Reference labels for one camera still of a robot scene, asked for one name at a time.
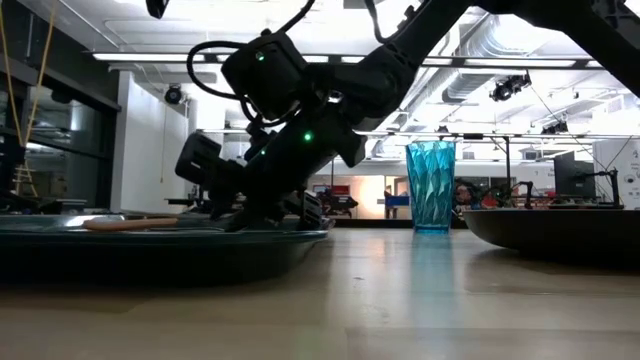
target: table surface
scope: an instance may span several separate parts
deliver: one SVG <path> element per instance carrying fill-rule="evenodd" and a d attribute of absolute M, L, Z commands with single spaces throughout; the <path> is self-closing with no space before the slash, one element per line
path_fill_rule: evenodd
<path fill-rule="evenodd" d="M 0 288 L 1 359 L 636 359 L 634 271 L 521 258 L 468 231 L 335 229 L 233 287 Z"/>

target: computer monitor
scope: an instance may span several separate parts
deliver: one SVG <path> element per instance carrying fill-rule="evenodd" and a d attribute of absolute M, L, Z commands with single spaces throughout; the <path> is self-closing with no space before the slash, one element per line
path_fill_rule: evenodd
<path fill-rule="evenodd" d="M 596 197 L 596 182 L 594 177 L 578 178 L 581 174 L 593 173 L 593 164 L 586 161 L 576 161 L 574 153 L 556 156 L 553 159 L 556 177 L 556 194 Z"/>

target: ductwork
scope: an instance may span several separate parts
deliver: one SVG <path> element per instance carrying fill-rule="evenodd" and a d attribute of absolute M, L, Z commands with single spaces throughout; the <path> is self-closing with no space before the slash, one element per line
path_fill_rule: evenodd
<path fill-rule="evenodd" d="M 528 36 L 523 38 L 519 34 L 528 34 Z M 549 34 L 551 32 L 548 30 L 535 28 L 513 15 L 489 16 L 482 21 L 468 40 L 462 43 L 454 56 L 529 56 L 548 41 Z M 407 110 L 412 114 L 427 100 L 461 103 L 495 76 L 495 73 L 478 74 L 473 70 L 439 69 L 420 95 L 411 101 Z"/>

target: teal glass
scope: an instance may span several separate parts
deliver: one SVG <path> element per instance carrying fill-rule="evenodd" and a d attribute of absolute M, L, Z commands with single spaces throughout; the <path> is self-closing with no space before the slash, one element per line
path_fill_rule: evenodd
<path fill-rule="evenodd" d="M 411 211 L 416 231 L 449 232 L 455 163 L 453 142 L 425 141 L 407 145 Z"/>

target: ceiling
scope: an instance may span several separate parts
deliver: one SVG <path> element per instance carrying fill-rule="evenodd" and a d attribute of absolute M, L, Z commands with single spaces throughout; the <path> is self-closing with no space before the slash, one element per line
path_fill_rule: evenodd
<path fill-rule="evenodd" d="M 51 0 L 20 1 L 38 15 L 49 16 Z M 156 20 L 147 15 L 144 0 L 59 1 L 62 5 L 57 7 L 56 26 L 90 50 L 182 53 L 206 40 L 249 41 L 262 29 L 283 24 L 304 3 L 304 0 L 171 0 L 164 18 Z M 290 36 L 302 53 L 367 54 L 378 44 L 367 11 L 353 8 L 358 3 L 348 1 L 345 6 L 343 0 L 317 0 L 310 14 L 290 31 Z M 393 32 L 409 4 L 411 0 L 378 3 L 383 34 Z M 637 9 L 640 0 L 629 0 L 627 4 Z M 514 37 L 513 34 L 518 33 L 527 36 Z M 561 33 L 534 29 L 513 17 L 485 16 L 478 8 L 470 8 L 448 37 L 432 54 L 587 56 Z M 171 82 L 163 80 L 175 79 L 172 75 L 185 72 L 183 65 L 166 64 L 137 64 L 131 69 L 143 82 L 146 79 L 159 89 L 167 85 L 163 82 Z M 219 65 L 199 65 L 196 70 L 217 75 L 216 87 L 226 87 Z M 452 132 L 539 134 L 544 125 L 554 120 L 552 112 L 569 121 L 571 132 L 640 133 L 638 123 L 617 121 L 620 116 L 606 110 L 610 103 L 622 104 L 622 108 L 615 109 L 625 114 L 638 110 L 637 98 L 606 71 L 531 71 L 531 88 L 506 102 L 489 99 L 496 81 L 516 73 L 522 72 L 423 71 L 403 103 L 404 116 L 390 116 L 379 129 L 431 132 L 446 125 Z M 462 89 L 462 101 L 445 102 L 444 92 L 452 94 L 456 89 Z M 242 118 L 234 104 L 229 105 L 227 118 Z M 368 148 L 374 149 L 374 142 L 379 141 L 395 146 L 393 141 L 381 139 L 372 140 Z"/>

